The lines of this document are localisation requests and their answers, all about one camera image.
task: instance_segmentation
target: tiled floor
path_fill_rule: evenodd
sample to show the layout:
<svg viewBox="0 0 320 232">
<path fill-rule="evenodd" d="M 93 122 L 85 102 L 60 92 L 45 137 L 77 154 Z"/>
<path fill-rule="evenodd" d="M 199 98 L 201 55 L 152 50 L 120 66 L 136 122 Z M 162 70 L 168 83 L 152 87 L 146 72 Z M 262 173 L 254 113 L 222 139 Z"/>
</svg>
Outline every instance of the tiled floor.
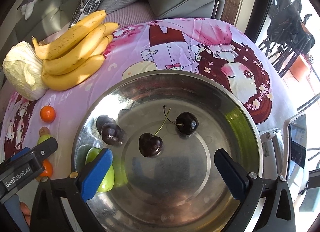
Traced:
<svg viewBox="0 0 320 232">
<path fill-rule="evenodd" d="M 290 71 L 288 71 L 284 75 L 283 81 L 289 89 L 291 99 L 296 108 L 303 105 L 320 92 L 320 82 L 313 72 L 301 82 L 298 82 Z M 320 147 L 320 100 L 306 110 L 306 118 L 307 148 L 318 148 Z M 318 152 L 320 152 L 320 150 L 308 151 L 307 158 L 310 159 Z M 320 154 L 308 162 L 308 170 L 314 170 L 319 161 Z"/>
</svg>

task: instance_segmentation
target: cartoon eye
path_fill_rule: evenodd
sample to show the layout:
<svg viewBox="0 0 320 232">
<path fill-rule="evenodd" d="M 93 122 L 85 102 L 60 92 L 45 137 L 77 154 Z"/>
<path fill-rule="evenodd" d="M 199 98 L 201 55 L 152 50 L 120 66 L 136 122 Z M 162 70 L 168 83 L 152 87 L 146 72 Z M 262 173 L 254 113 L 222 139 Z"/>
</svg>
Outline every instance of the cartoon eye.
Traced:
<svg viewBox="0 0 320 232">
<path fill-rule="evenodd" d="M 243 74 L 244 74 L 244 76 L 245 76 L 246 78 L 248 78 L 248 79 L 253 78 L 252 73 L 251 73 L 250 71 L 248 71 L 248 70 L 244 70 L 244 71 L 243 71 Z"/>
</svg>

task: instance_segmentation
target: bowl rim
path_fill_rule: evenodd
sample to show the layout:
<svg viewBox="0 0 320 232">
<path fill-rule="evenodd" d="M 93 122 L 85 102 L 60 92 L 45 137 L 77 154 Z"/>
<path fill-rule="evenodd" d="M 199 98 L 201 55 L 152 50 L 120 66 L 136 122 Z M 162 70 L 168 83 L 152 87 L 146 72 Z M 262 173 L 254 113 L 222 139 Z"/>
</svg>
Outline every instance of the bowl rim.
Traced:
<svg viewBox="0 0 320 232">
<path fill-rule="evenodd" d="M 81 121 L 78 130 L 76 132 L 73 145 L 72 145 L 72 152 L 71 152 L 71 171 L 74 172 L 75 170 L 75 153 L 76 153 L 76 145 L 78 142 L 78 136 L 83 128 L 84 123 L 87 121 L 87 118 L 91 114 L 92 110 L 100 103 L 100 101 L 107 95 L 111 94 L 113 91 L 117 90 L 120 88 L 122 85 L 125 85 L 127 83 L 130 83 L 134 80 L 137 80 L 142 77 L 148 77 L 148 76 L 154 76 L 154 75 L 181 75 L 181 76 L 188 76 L 188 77 L 193 77 L 197 80 L 204 81 L 210 85 L 213 85 L 215 88 L 219 89 L 221 92 L 225 93 L 230 99 L 233 100 L 233 102 L 239 107 L 239 109 L 242 111 L 242 113 L 245 115 L 247 118 L 248 122 L 250 123 L 250 126 L 252 128 L 254 137 L 257 142 L 257 147 L 258 147 L 258 154 L 259 154 L 259 172 L 257 173 L 259 177 L 262 177 L 262 172 L 263 172 L 263 151 L 262 151 L 262 143 L 259 135 L 258 128 L 253 121 L 253 118 L 249 114 L 249 112 L 245 109 L 244 105 L 236 98 L 229 90 L 224 88 L 222 85 L 218 84 L 212 79 L 209 79 L 199 73 L 195 72 L 190 72 L 190 71 L 182 71 L 182 70 L 167 70 L 167 69 L 162 69 L 162 70 L 153 70 L 153 71 L 148 71 L 144 73 L 139 73 L 134 76 L 128 77 L 117 84 L 113 85 L 109 89 L 107 89 L 102 95 L 100 95 L 94 103 L 90 106 L 88 109 L 87 113 L 85 114 L 83 120 Z"/>
</svg>

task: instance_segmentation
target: stainless steel bowl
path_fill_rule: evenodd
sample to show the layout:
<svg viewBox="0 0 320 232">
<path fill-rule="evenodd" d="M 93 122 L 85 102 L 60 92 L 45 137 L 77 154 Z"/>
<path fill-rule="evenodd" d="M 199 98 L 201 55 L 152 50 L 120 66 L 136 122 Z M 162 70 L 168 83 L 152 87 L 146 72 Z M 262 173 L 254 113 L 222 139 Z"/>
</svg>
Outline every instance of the stainless steel bowl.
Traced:
<svg viewBox="0 0 320 232">
<path fill-rule="evenodd" d="M 139 137 L 158 129 L 164 105 L 171 108 L 172 121 L 188 111 L 199 127 L 182 137 L 167 121 L 158 134 L 163 152 L 145 158 L 139 152 Z M 112 117 L 126 132 L 122 146 L 103 143 L 95 123 L 100 115 Z M 108 147 L 114 156 L 114 188 L 87 202 L 107 231 L 220 231 L 238 202 L 214 165 L 219 148 L 248 172 L 262 175 L 260 137 L 244 106 L 221 85 L 186 71 L 142 73 L 107 90 L 79 127 L 73 171 L 81 171 L 91 147 Z"/>
</svg>

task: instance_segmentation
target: bunch of bananas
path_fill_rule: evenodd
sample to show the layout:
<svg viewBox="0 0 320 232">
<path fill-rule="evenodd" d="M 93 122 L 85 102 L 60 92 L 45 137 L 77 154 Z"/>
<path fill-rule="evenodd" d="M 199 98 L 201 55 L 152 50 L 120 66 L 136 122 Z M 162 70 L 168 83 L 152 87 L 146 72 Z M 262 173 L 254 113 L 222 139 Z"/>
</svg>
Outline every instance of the bunch of bananas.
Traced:
<svg viewBox="0 0 320 232">
<path fill-rule="evenodd" d="M 32 38 L 36 55 L 43 60 L 41 77 L 51 89 L 72 88 L 93 75 L 102 65 L 105 51 L 118 23 L 101 24 L 105 11 L 93 12 L 55 41 L 41 45 Z"/>
</svg>

